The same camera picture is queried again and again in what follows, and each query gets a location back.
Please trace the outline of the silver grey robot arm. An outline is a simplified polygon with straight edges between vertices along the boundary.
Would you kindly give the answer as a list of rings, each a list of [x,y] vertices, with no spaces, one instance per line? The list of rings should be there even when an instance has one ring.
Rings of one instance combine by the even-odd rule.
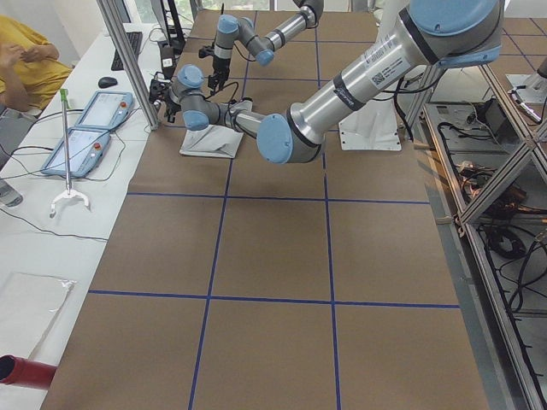
[[[267,66],[277,50],[285,46],[300,32],[316,28],[324,11],[324,2],[320,0],[294,1],[298,11],[288,20],[260,36],[249,18],[221,14],[217,22],[215,39],[210,46],[198,51],[200,58],[213,57],[213,73],[208,76],[208,88],[214,95],[225,88],[230,77],[232,51],[237,42],[262,67]]]
[[[306,163],[325,148],[327,130],[362,109],[381,92],[420,65],[472,67],[495,61],[501,50],[503,1],[407,1],[392,29],[306,102],[283,114],[263,115],[242,102],[211,102],[202,92],[203,72],[184,65],[175,78],[150,83],[149,100],[177,113],[189,131],[226,126],[256,140],[272,163]]]

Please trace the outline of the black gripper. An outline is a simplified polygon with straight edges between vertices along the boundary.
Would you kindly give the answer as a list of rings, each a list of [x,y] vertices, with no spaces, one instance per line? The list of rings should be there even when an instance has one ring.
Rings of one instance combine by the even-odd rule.
[[[161,104],[165,105],[164,118],[168,123],[173,124],[178,113],[178,98],[172,93],[173,82],[166,79],[162,73],[156,72],[150,80],[149,102],[156,109],[159,109]]]
[[[208,88],[209,94],[216,94],[216,88],[219,91],[223,91],[226,86],[226,82],[229,79],[230,64],[231,64],[231,50],[224,49],[216,44],[210,46],[203,46],[198,51],[199,58],[205,58],[207,56],[213,57],[213,73],[208,76]]]

